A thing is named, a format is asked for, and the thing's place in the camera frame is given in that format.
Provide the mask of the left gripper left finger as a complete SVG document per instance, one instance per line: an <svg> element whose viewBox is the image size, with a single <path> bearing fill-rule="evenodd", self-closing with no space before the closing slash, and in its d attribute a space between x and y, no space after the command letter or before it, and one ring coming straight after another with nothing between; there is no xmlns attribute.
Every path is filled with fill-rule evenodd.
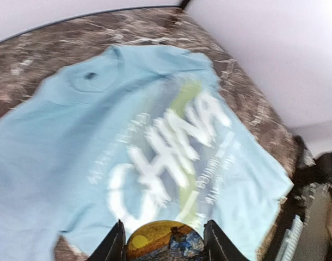
<svg viewBox="0 0 332 261"><path fill-rule="evenodd" d="M125 261L126 233L124 224L118 220L87 261Z"/></svg>

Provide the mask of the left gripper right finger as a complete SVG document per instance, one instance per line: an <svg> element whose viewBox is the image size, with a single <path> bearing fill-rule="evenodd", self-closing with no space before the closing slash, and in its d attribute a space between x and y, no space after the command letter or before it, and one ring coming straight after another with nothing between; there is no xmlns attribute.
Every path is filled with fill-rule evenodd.
<svg viewBox="0 0 332 261"><path fill-rule="evenodd" d="M248 261L214 220L204 225L204 243L207 260Z"/></svg>

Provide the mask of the round painted brooch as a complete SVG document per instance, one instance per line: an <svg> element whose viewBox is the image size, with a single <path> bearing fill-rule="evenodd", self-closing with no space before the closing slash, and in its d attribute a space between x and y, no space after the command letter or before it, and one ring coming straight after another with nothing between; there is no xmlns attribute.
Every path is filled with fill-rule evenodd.
<svg viewBox="0 0 332 261"><path fill-rule="evenodd" d="M126 260L206 260L202 237L177 221L147 223L129 237Z"/></svg>

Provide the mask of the light blue printed t-shirt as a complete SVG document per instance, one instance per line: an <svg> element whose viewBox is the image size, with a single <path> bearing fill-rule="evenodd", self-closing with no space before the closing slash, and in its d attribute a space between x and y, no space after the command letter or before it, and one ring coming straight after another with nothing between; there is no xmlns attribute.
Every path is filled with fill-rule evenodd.
<svg viewBox="0 0 332 261"><path fill-rule="evenodd" d="M0 260L52 260L61 234L91 254L117 221L210 219L256 260L292 186L207 56L112 45L0 119Z"/></svg>

